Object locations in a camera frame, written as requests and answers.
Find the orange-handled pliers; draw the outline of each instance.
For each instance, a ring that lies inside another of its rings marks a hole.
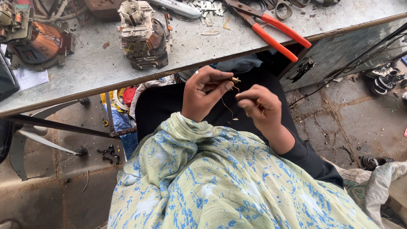
[[[284,46],[282,46],[280,43],[274,40],[268,33],[266,33],[266,31],[264,31],[263,28],[252,18],[252,16],[256,18],[261,18],[262,21],[267,22],[275,26],[276,28],[280,29],[285,34],[287,34],[288,36],[296,40],[298,43],[303,45],[305,48],[311,47],[310,42],[301,37],[298,33],[296,33],[294,30],[286,26],[284,23],[278,21],[277,19],[271,17],[270,15],[262,13],[261,11],[251,8],[245,4],[242,4],[238,0],[223,0],[223,2],[226,4],[227,7],[232,8],[232,10],[237,15],[239,15],[243,21],[250,24],[252,26],[252,29],[258,35],[260,35],[265,41],[267,41],[267,43],[269,43],[271,46],[277,49],[277,51],[282,53],[292,62],[297,62],[298,58],[292,52],[290,52],[288,49],[286,49]]]

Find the person's left hand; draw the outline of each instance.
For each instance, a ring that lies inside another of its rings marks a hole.
[[[233,87],[233,73],[204,66],[185,83],[181,115],[195,122],[201,122],[221,97]]]

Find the orange handle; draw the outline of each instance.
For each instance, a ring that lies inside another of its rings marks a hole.
[[[263,28],[258,23],[254,24],[252,29],[258,35],[260,35],[265,41],[267,41],[267,43],[269,43],[271,46],[277,49],[277,51],[282,53],[292,62],[297,62],[298,58],[292,52],[290,52],[288,49],[286,49],[284,46],[282,46],[280,43],[274,40],[268,33],[266,33],[266,31],[263,30]]]
[[[286,26],[284,23],[280,22],[279,20],[271,17],[268,14],[263,14],[261,17],[261,20],[264,22],[267,22],[269,24],[274,25],[276,28],[280,29],[283,31],[285,34],[296,40],[298,43],[303,45],[305,48],[311,47],[311,43],[308,42],[306,39],[304,39],[302,36],[300,36],[298,33],[296,33],[294,30],[292,30],[290,27]]]

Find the metal cabinet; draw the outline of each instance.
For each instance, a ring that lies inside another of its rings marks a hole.
[[[403,18],[386,24],[321,39],[280,79],[284,91],[326,81],[327,78],[325,77],[329,76],[330,73],[347,65],[406,22],[407,18]],[[407,43],[403,42],[403,40],[404,38],[397,40],[380,55],[342,75],[376,68],[406,53]],[[288,78],[297,75],[300,65],[308,62],[308,57],[311,57],[312,61],[316,63],[315,66],[305,73],[301,79],[292,83],[292,80]]]

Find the hand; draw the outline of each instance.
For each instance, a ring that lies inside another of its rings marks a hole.
[[[266,87],[258,84],[235,96],[238,106],[243,108],[254,125],[270,142],[277,154],[290,151],[295,143],[293,135],[281,125],[281,101]]]
[[[185,83],[184,101],[181,115],[195,122],[201,122],[221,97],[231,89],[234,84],[227,79],[233,73],[215,70],[204,66],[193,74]]]

